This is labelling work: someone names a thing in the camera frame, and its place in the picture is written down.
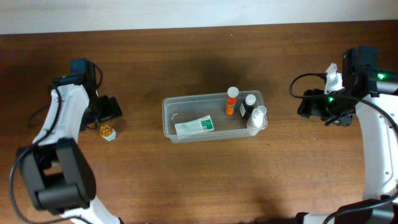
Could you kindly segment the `white green medicine box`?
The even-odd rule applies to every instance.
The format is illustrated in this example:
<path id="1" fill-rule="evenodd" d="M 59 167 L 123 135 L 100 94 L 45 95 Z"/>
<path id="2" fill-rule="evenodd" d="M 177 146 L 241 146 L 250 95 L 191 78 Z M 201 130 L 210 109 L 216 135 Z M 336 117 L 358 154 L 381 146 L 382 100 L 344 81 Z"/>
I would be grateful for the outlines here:
<path id="1" fill-rule="evenodd" d="M 175 124 L 175 130 L 179 136 L 188 136 L 192 134 L 211 132 L 214 129 L 214 124 L 210 115 L 185 123 Z"/>

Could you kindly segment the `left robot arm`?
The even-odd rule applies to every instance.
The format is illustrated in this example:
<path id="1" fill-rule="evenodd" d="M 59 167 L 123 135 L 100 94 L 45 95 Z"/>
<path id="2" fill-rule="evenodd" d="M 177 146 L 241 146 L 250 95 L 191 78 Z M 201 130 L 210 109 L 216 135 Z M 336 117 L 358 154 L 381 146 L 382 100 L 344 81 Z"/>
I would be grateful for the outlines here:
<path id="1" fill-rule="evenodd" d="M 99 96 L 103 72 L 93 62 L 71 61 L 70 74 L 49 86 L 51 103 L 40 133 L 22 147 L 9 178 L 9 194 L 17 216 L 23 216 L 14 197 L 16 170 L 37 210 L 48 211 L 62 222 L 122 223 L 96 195 L 93 171 L 78 147 L 78 135 L 91 123 L 100 124 L 123 115 L 117 100 Z"/>

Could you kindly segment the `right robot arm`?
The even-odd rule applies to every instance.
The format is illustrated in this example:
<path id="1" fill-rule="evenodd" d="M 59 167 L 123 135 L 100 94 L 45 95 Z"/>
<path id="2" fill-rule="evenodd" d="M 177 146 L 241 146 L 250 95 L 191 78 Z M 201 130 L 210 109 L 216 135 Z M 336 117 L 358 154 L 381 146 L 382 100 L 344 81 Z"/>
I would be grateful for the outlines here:
<path id="1" fill-rule="evenodd" d="M 343 54 L 343 70 L 331 64 L 318 74 L 324 89 L 307 90 L 297 113 L 317 116 L 326 126 L 348 127 L 359 119 L 363 139 L 365 187 L 360 202 L 329 215 L 301 212 L 295 223 L 397 223 L 397 72 L 379 69 L 375 47 Z"/>

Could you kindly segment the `black bottle white cap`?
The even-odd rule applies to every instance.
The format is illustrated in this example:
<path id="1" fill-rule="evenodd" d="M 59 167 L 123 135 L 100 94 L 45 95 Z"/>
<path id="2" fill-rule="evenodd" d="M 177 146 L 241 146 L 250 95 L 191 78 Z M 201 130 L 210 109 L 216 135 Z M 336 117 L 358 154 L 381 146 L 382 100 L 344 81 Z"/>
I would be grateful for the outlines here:
<path id="1" fill-rule="evenodd" d="M 247 97 L 245 97 L 245 99 L 241 103 L 241 106 L 239 107 L 239 112 L 242 118 L 249 119 L 254 109 L 255 102 L 256 97 L 253 94 L 249 94 Z"/>

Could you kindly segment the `gold lid small jar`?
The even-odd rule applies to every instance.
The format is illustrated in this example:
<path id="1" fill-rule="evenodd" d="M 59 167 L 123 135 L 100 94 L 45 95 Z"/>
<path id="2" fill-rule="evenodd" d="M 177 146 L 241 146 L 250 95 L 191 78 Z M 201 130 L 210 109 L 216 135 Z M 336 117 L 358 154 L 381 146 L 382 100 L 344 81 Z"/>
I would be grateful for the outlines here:
<path id="1" fill-rule="evenodd" d="M 116 138 L 116 130 L 107 124 L 100 127 L 99 133 L 107 141 L 112 141 Z"/>

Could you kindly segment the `white spray bottle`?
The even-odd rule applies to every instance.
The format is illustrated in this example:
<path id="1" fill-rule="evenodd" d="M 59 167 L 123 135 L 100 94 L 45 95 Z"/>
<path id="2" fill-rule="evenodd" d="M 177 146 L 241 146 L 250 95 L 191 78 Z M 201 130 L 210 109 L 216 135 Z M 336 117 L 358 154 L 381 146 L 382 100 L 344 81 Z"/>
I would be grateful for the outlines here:
<path id="1" fill-rule="evenodd" d="M 267 126 L 265 106 L 254 108 L 247 122 L 248 129 L 264 129 Z"/>

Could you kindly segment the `orange tube white cap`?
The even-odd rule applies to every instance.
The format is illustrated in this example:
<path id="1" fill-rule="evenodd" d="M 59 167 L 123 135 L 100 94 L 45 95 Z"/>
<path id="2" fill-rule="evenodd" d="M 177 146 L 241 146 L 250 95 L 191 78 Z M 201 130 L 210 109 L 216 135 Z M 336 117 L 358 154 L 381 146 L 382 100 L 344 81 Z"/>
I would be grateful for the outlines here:
<path id="1" fill-rule="evenodd" d="M 236 100 L 239 95 L 239 90 L 235 86 L 231 86 L 227 90 L 228 100 L 226 104 L 226 114 L 232 115 L 236 107 Z"/>

